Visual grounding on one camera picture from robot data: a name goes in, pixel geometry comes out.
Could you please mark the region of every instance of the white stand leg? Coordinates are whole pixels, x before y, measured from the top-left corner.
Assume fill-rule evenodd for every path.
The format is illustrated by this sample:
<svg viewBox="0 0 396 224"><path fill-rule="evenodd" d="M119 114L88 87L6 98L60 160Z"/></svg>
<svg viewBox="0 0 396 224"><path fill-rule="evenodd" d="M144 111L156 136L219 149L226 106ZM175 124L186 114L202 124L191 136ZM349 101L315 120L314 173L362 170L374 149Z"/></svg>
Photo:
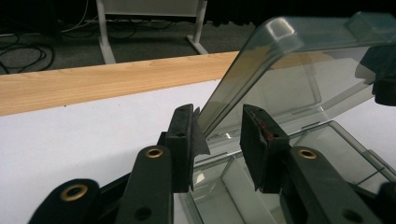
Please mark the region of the white stand leg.
<svg viewBox="0 0 396 224"><path fill-rule="evenodd" d="M207 0L199 0L197 7L197 18L195 20L194 35L187 36L187 39L190 41L192 46L198 51L199 54L208 54L206 49L204 49L204 47L199 43L201 39L202 28L204 26L206 5L207 5Z"/></svg>
<svg viewBox="0 0 396 224"><path fill-rule="evenodd" d="M99 45L100 45L100 50L102 51L103 59L105 60L105 63L116 63L113 50L111 50L110 43L108 42L105 6L103 4L103 0L96 0L96 5L98 7L99 28L100 28Z"/></svg>

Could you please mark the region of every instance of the wooden plank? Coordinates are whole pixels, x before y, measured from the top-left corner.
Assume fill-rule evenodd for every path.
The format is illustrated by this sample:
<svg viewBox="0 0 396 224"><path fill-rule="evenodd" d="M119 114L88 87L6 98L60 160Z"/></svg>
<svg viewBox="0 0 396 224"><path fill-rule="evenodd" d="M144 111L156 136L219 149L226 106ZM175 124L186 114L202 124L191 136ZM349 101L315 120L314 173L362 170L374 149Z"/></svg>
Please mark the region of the wooden plank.
<svg viewBox="0 0 396 224"><path fill-rule="evenodd" d="M237 52L0 76L0 116L221 79Z"/></svg>

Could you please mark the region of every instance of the brass insert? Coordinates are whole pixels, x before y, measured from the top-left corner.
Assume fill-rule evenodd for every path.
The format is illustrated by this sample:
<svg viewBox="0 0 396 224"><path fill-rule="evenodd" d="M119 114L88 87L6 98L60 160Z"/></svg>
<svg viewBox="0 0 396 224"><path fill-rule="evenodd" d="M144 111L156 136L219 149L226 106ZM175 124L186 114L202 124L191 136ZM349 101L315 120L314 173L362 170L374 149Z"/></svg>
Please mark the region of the brass insert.
<svg viewBox="0 0 396 224"><path fill-rule="evenodd" d="M146 156L149 158L159 158L163 154L163 151L158 148L150 149L146 152Z"/></svg>
<svg viewBox="0 0 396 224"><path fill-rule="evenodd" d="M83 184L75 184L64 189L61 193L61 199L65 202L73 202L82 196L84 196L88 191L88 187Z"/></svg>
<svg viewBox="0 0 396 224"><path fill-rule="evenodd" d="M311 151L309 149L300 149L300 150L298 150L298 154L301 157L304 157L304 158L309 159L309 160L314 160L318 156L317 153L315 153L315 152L313 152L313 151Z"/></svg>

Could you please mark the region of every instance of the hinged lid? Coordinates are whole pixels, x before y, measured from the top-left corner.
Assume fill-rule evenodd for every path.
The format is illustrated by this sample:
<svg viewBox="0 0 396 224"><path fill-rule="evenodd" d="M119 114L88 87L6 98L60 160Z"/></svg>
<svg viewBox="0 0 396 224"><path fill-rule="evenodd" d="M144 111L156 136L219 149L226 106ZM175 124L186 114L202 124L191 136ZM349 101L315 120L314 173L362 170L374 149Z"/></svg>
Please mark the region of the hinged lid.
<svg viewBox="0 0 396 224"><path fill-rule="evenodd" d="M237 138L242 105L249 104L295 133L374 95L381 104L395 105L395 80L396 20L390 14L275 18L256 28L199 123L209 145Z"/></svg>

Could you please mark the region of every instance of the dark floor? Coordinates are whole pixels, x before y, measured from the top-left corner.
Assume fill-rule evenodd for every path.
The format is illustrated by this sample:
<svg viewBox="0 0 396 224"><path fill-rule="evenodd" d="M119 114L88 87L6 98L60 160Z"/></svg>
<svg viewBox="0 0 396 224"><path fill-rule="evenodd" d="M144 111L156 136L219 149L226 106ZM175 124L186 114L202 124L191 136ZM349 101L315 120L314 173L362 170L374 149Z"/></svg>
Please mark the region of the dark floor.
<svg viewBox="0 0 396 224"><path fill-rule="evenodd" d="M227 24L214 26L207 23L202 31L201 43L209 53L240 50L253 32L254 25ZM117 63L135 62L170 57L197 55L187 40L194 23L170 21L111 22L108 34ZM99 28L92 23L84 28L64 33L63 42L43 35L0 37L0 74L32 72L45 68L61 69L104 64L98 42ZM51 46L54 52L51 61Z"/></svg>

